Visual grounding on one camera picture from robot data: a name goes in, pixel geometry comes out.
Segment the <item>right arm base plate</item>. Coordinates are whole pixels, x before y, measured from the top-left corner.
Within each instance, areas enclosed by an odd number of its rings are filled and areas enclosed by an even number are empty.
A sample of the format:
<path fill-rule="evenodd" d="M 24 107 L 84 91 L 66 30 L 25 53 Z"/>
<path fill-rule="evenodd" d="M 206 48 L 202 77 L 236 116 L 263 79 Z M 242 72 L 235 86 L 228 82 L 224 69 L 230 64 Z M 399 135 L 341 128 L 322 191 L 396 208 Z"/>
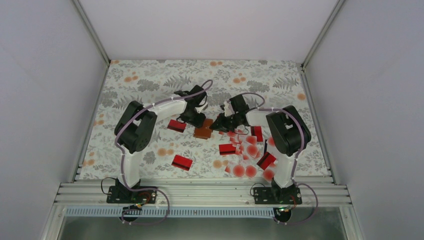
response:
<path fill-rule="evenodd" d="M 301 205 L 302 195 L 298 187 L 287 188 L 254 187 L 253 199 L 256 205 Z"/>

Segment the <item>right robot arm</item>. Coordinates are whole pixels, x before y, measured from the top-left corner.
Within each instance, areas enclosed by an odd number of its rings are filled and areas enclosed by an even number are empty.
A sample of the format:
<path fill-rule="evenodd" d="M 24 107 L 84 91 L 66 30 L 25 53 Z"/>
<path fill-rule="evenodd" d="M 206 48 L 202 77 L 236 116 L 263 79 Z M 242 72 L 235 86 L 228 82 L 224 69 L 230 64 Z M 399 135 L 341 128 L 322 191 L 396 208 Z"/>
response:
<path fill-rule="evenodd" d="M 235 132 L 239 126 L 264 127 L 270 130 L 277 162 L 277 170 L 272 179 L 271 198 L 278 204 L 290 197 L 288 187 L 295 185 L 297 159 L 311 141 L 308 126 L 293 105 L 283 108 L 250 107 L 242 94 L 225 102 L 210 128 L 220 132 Z"/>

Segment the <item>red card centre pile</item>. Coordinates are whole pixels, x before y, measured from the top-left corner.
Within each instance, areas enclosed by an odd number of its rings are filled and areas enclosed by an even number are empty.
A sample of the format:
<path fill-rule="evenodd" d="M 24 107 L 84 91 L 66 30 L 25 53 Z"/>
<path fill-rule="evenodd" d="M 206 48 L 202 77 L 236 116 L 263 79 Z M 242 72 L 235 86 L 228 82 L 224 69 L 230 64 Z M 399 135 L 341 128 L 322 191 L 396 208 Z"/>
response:
<path fill-rule="evenodd" d="M 218 151 L 221 156 L 233 155 L 236 153 L 236 150 L 236 147 L 231 143 L 218 145 Z"/>

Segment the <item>white card red circle bottom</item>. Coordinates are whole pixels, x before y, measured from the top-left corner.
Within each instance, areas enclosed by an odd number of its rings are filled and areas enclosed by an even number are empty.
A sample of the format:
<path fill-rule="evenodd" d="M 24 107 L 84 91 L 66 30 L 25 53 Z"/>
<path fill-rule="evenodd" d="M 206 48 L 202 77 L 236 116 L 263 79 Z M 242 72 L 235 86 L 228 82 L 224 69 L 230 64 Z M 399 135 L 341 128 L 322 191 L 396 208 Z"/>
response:
<path fill-rule="evenodd" d="M 258 171 L 256 169 L 256 167 L 254 167 L 253 165 L 248 165 L 245 167 L 244 169 L 244 177 L 252 179 L 254 177 L 256 177 L 258 174 Z"/>

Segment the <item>red card black stripe pile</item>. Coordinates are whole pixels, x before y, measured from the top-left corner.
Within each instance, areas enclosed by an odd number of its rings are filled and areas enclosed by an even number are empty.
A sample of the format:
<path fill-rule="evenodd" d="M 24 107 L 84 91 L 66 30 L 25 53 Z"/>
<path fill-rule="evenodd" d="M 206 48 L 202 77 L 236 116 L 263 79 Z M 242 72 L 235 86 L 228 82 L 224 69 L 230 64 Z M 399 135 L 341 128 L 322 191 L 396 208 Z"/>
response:
<path fill-rule="evenodd" d="M 256 137 L 257 142 L 263 142 L 264 141 L 261 126 L 251 126 L 250 132 L 251 132 L 252 136 Z"/>

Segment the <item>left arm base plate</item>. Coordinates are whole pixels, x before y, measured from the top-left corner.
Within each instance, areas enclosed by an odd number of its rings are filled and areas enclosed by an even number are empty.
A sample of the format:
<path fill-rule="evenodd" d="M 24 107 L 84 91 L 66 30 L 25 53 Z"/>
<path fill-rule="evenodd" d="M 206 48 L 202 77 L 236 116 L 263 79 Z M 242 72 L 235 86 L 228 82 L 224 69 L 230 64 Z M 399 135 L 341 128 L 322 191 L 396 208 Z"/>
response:
<path fill-rule="evenodd" d="M 111 186 L 107 193 L 108 204 L 154 204 L 157 187 L 147 187 L 143 191 L 130 191 L 126 187 Z"/>

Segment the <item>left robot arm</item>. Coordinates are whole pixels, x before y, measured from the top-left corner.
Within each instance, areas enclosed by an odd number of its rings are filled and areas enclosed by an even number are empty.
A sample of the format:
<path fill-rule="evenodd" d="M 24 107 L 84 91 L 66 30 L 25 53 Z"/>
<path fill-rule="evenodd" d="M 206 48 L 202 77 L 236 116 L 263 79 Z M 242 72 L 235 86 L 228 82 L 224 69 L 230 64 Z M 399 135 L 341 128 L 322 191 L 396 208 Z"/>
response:
<path fill-rule="evenodd" d="M 157 122 L 177 115 L 184 124 L 201 128 L 206 120 L 202 113 L 207 105 L 207 90 L 195 85 L 190 91 L 179 90 L 170 97 L 158 102 L 143 105 L 132 101 L 116 124 L 114 144 L 121 151 L 119 182 L 123 185 L 119 196 L 131 203 L 139 197 L 139 165 L 141 159 L 136 155 L 150 143 Z"/>

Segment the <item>red card lower left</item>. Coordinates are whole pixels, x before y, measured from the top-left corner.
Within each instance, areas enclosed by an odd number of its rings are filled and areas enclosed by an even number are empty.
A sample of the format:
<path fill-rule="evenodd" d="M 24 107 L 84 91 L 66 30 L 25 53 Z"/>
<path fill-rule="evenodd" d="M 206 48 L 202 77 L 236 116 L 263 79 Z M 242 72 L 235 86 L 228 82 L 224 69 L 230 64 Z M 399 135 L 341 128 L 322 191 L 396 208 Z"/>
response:
<path fill-rule="evenodd" d="M 191 159 L 183 157 L 181 155 L 175 155 L 171 163 L 172 166 L 185 171 L 189 171 L 192 164 L 193 161 Z"/>

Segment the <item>red card lower right pile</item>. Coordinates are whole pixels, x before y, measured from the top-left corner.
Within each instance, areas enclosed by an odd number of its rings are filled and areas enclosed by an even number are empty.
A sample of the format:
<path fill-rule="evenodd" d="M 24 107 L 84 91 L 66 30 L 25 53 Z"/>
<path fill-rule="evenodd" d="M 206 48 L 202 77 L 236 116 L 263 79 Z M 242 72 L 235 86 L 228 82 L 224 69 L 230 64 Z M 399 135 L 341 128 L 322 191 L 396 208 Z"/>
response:
<path fill-rule="evenodd" d="M 265 152 L 263 156 L 259 159 L 256 165 L 262 170 L 266 170 L 271 164 L 273 164 L 277 158 L 270 152 Z"/>

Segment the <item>red card upper left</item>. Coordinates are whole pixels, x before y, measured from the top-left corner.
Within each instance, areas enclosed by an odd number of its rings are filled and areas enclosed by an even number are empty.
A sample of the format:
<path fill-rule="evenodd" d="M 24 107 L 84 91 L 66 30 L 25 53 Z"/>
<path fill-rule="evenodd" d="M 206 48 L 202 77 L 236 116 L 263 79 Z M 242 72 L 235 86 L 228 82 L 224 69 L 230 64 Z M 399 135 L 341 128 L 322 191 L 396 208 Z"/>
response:
<path fill-rule="evenodd" d="M 183 133 L 187 127 L 187 124 L 184 122 L 180 122 L 175 119 L 171 119 L 167 125 L 167 128 L 179 133 Z"/>

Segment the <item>aluminium rail frame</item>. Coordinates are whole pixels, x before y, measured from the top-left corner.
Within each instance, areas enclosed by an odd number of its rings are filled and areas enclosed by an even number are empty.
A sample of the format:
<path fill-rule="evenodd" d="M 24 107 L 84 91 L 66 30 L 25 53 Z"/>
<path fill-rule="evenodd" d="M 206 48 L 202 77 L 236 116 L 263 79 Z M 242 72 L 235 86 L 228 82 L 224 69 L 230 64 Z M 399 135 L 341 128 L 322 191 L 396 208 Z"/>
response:
<path fill-rule="evenodd" d="M 159 189 L 155 206 L 165 207 L 255 207 L 258 199 L 252 182 L 212 181 L 154 181 Z M 297 207 L 346 207 L 352 204 L 348 188 L 330 182 L 310 182 L 301 185 L 301 203 Z M 102 193 L 99 181 L 62 183 L 58 189 L 56 205 L 105 205 L 107 196 Z"/>

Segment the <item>brown leather card holder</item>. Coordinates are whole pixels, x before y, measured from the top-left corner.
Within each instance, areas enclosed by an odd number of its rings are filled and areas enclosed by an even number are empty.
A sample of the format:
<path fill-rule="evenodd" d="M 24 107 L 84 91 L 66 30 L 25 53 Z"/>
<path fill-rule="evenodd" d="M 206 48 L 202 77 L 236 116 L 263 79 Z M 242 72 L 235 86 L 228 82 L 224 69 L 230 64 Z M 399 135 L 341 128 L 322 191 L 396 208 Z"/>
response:
<path fill-rule="evenodd" d="M 196 127 L 194 129 L 193 137 L 198 139 L 207 140 L 211 137 L 213 130 L 210 129 L 210 126 L 213 124 L 213 120 L 210 118 L 205 119 L 202 127 Z"/>

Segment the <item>floral patterned table mat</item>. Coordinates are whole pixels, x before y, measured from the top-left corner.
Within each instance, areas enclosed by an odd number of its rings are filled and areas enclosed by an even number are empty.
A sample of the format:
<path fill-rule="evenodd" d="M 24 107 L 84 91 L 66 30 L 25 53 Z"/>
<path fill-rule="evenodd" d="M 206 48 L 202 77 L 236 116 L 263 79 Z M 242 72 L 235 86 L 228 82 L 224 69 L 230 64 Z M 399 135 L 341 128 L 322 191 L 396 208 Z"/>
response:
<path fill-rule="evenodd" d="M 189 91 L 195 85 L 213 80 L 207 91 L 205 115 L 214 120 L 220 106 L 231 97 L 243 94 L 250 107 L 265 108 L 293 105 L 311 132 L 311 141 L 299 156 L 297 176 L 325 176 L 328 168 L 317 136 L 311 111 L 293 61 L 266 60 L 113 60 L 102 89 L 80 172 L 83 180 L 117 177 L 121 151 L 115 146 L 116 124 L 132 101 L 155 103 L 178 90 Z M 194 127 L 183 133 L 168 129 L 169 120 L 158 122 L 149 146 L 140 154 L 140 175 L 149 179 L 227 178 L 226 165 L 244 177 L 245 167 L 257 169 L 256 177 L 272 177 L 276 164 L 266 170 L 249 156 L 220 155 L 219 145 L 232 139 L 231 133 L 212 132 L 209 139 L 193 137 Z M 189 171 L 172 166 L 175 155 L 193 161 Z"/>

